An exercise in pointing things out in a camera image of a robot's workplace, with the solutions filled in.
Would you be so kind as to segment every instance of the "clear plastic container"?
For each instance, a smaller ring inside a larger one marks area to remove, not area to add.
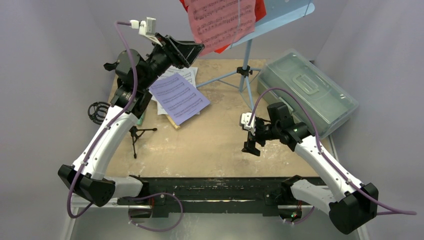
[[[294,49],[265,64],[257,78],[257,91],[260,94],[268,88],[279,87],[297,96],[315,122],[322,138],[345,123],[359,105],[353,97]],[[264,98],[269,104],[285,102],[292,109],[294,118],[312,129],[305,113],[285,92],[273,90]]]

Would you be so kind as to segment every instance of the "light blue music stand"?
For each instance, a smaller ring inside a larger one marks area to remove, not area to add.
[[[266,7],[266,16],[256,22],[254,32],[247,34],[246,36],[242,37],[237,42],[234,42],[227,48],[230,49],[244,42],[247,42],[246,51],[244,53],[243,66],[238,67],[235,71],[200,83],[196,87],[199,88],[216,81],[221,82],[223,84],[227,84],[231,87],[238,89],[244,102],[246,102],[246,104],[250,106],[250,109],[253,109],[254,104],[250,85],[251,82],[249,82],[249,74],[252,75],[253,71],[261,71],[260,68],[250,67],[248,65],[253,39],[312,13],[315,10],[315,6],[311,1],[312,0],[265,0],[264,2]],[[233,85],[222,80],[234,74],[241,74],[239,86]],[[246,88],[247,93],[249,95],[250,104],[247,102],[247,100],[242,94]]]

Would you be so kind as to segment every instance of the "beige table surface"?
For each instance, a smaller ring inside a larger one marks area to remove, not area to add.
[[[250,60],[249,65],[261,68],[265,60]],[[234,71],[243,64],[238,59],[198,59],[196,83]],[[238,86],[240,75],[225,79]],[[253,100],[258,99],[257,81],[252,82]],[[116,81],[110,97],[117,89]],[[157,115],[157,104],[147,107],[143,128],[146,132],[135,144],[133,157],[131,136],[128,135],[115,152],[106,174],[114,177],[315,177],[315,171],[297,154],[278,140],[268,141],[265,147],[257,144],[260,156],[243,153],[247,132],[239,126],[240,115],[250,112],[238,89],[214,82],[199,88],[210,105],[175,130],[165,115]],[[261,100],[258,117],[269,119],[267,103]],[[328,141],[323,141],[328,150]]]

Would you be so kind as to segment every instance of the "pink sheet music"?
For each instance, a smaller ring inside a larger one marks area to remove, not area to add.
[[[200,56],[211,53],[255,30],[256,0],[185,0],[188,20],[196,43],[203,43]]]

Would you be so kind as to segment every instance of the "robotic arm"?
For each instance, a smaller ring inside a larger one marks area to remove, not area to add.
[[[148,38],[154,48],[148,58],[144,60],[140,54],[131,49],[137,70],[137,91],[134,101],[130,103],[127,111],[114,119],[129,103],[134,88],[134,75],[127,51],[121,52],[116,62],[106,63],[104,68],[108,71],[115,70],[117,85],[107,114],[97,133],[71,166],[62,165],[58,171],[59,177],[70,188],[81,165],[84,168],[78,176],[74,193],[88,200],[98,207],[105,205],[111,198],[136,197],[142,189],[142,182],[133,177],[105,176],[109,162],[123,140],[137,120],[142,116],[149,104],[152,95],[149,87],[170,66],[188,68],[192,65],[199,53],[205,48],[203,44],[194,41],[177,41],[171,36],[162,36],[155,33],[155,19],[148,17],[145,21],[131,20],[131,27],[138,29],[138,33]],[[93,146],[93,151],[84,162],[88,150]]]
[[[301,156],[321,177],[329,190],[315,186],[299,176],[294,176],[283,183],[286,199],[305,201],[329,215],[334,226],[344,234],[362,226],[377,215],[377,204],[365,198],[356,191],[344,178],[326,161],[322,152],[317,148],[315,137],[309,132],[305,123],[294,123],[289,108],[282,102],[271,104],[267,107],[270,121],[254,117],[249,124],[252,113],[243,113],[240,118],[240,126],[248,131],[247,141],[244,142],[243,152],[256,156],[260,151],[256,143],[262,147],[266,141],[279,140],[287,145],[293,152]],[[369,183],[364,185],[359,179],[343,168],[331,154],[321,145],[323,153],[330,156],[329,160],[349,180],[361,190],[378,200],[377,188]]]

